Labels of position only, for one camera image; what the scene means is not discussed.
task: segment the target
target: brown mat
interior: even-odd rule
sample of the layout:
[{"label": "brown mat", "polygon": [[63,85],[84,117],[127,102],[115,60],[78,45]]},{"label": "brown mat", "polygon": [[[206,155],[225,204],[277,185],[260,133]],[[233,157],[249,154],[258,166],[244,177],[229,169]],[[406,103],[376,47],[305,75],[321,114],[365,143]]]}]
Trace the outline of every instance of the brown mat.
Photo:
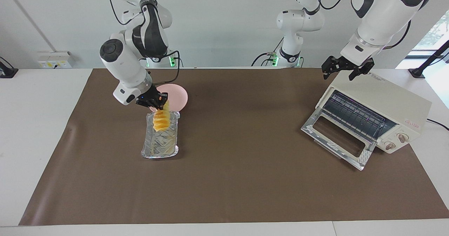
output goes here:
[{"label": "brown mat", "polygon": [[182,70],[177,83],[180,152],[151,161],[148,110],[119,104],[117,80],[94,70],[20,225],[449,217],[410,146],[360,172],[300,131],[330,83],[319,69]]}]

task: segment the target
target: black pole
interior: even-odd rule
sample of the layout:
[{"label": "black pole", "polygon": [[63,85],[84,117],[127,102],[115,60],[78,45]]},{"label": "black pole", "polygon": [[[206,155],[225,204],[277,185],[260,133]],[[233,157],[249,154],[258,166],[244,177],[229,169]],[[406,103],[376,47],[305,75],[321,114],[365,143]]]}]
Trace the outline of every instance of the black pole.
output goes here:
[{"label": "black pole", "polygon": [[409,68],[409,72],[410,74],[414,77],[414,78],[425,78],[422,75],[422,72],[433,62],[435,61],[441,54],[444,53],[444,51],[446,51],[446,49],[449,48],[449,41],[446,41],[446,43],[443,44],[443,46],[441,46],[441,48],[439,48],[437,51],[435,51],[435,53],[430,56],[419,68]]},{"label": "black pole", "polygon": [[18,69],[8,68],[2,62],[0,62],[0,78],[13,78]]}]

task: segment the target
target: white table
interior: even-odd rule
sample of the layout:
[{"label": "white table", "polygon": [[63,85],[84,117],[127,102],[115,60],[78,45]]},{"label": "white table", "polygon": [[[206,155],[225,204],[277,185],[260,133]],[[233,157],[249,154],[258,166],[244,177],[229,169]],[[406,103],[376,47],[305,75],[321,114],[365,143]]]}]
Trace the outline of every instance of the white table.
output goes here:
[{"label": "white table", "polygon": [[[20,70],[0,80],[0,235],[449,235],[449,219],[16,227],[91,71]],[[373,72],[430,100],[429,118],[449,126],[449,110],[425,80],[406,70]],[[449,207],[449,133],[426,123],[412,147]]]}]

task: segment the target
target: oven knob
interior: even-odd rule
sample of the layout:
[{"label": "oven knob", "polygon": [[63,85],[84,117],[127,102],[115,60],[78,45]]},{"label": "oven knob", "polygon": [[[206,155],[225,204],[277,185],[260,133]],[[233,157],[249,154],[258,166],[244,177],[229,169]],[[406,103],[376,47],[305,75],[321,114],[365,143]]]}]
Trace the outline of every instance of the oven knob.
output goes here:
[{"label": "oven knob", "polygon": [[390,149],[393,149],[395,147],[396,147],[396,145],[394,143],[391,143],[391,142],[386,142],[385,143],[385,150],[390,150]]},{"label": "oven knob", "polygon": [[409,141],[409,136],[407,136],[407,134],[398,134],[397,137],[401,143]]}]

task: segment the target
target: robotic arm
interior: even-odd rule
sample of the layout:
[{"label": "robotic arm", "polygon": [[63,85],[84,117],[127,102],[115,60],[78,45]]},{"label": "robotic arm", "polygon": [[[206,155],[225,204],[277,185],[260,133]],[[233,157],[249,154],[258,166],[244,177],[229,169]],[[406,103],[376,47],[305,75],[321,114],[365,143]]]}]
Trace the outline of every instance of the robotic arm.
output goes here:
[{"label": "robotic arm", "polygon": [[277,16],[277,27],[284,33],[282,47],[276,51],[278,65],[294,67],[299,61],[303,38],[300,32],[314,32],[324,25],[319,0],[297,0],[303,9],[282,11]]},{"label": "robotic arm", "polygon": [[134,14],[133,18],[142,16],[143,23],[128,24],[126,30],[112,34],[109,41],[101,46],[101,60],[119,80],[113,94],[120,103],[128,105],[136,99],[138,105],[162,109],[168,94],[156,89],[150,74],[140,65],[139,60],[150,58],[160,61],[167,57],[168,42],[164,28],[171,25],[172,16],[156,0],[125,1],[140,7],[140,12],[128,13]]},{"label": "robotic arm", "polygon": [[378,54],[401,31],[428,0],[351,0],[357,16],[362,19],[357,31],[340,52],[322,65],[324,79],[340,70],[353,70],[349,79],[367,74]]}]

